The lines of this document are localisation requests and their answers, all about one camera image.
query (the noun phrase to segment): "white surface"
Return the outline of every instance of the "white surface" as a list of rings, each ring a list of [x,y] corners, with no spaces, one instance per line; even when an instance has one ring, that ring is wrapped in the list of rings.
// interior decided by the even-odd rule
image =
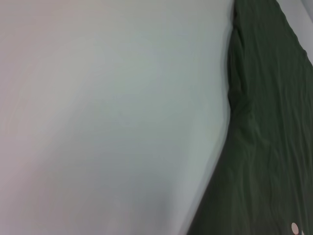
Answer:
[[[313,22],[304,5],[301,0],[278,0],[278,3],[309,60],[313,62]]]
[[[306,8],[312,22],[313,22],[313,1],[312,0],[302,0],[304,7]]]
[[[184,234],[222,148],[231,0],[0,1],[0,233]]]

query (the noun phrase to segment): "wrinkled fabric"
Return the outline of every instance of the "wrinkled fabric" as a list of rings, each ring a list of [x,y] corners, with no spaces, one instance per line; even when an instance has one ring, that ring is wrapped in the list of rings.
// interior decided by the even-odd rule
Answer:
[[[276,0],[235,0],[227,140],[189,235],[313,234],[313,67]]]

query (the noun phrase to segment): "green cloth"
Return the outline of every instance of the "green cloth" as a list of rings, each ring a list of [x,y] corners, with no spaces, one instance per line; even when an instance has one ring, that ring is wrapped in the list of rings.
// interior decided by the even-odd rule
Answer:
[[[228,79],[226,143],[188,234],[313,234],[313,67],[276,0],[235,0]]]

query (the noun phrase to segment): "white dot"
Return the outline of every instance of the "white dot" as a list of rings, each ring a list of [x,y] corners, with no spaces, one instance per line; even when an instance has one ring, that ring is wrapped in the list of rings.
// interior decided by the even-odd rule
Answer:
[[[291,224],[291,229],[292,229],[293,234],[295,235],[299,234],[298,226],[295,223]]]

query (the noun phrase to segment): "polka dot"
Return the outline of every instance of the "polka dot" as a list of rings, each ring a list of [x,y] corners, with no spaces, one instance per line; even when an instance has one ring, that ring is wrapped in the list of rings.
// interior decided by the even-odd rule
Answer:
[[[291,224],[291,229],[292,229],[293,234],[295,235],[299,234],[298,226],[295,223]]]

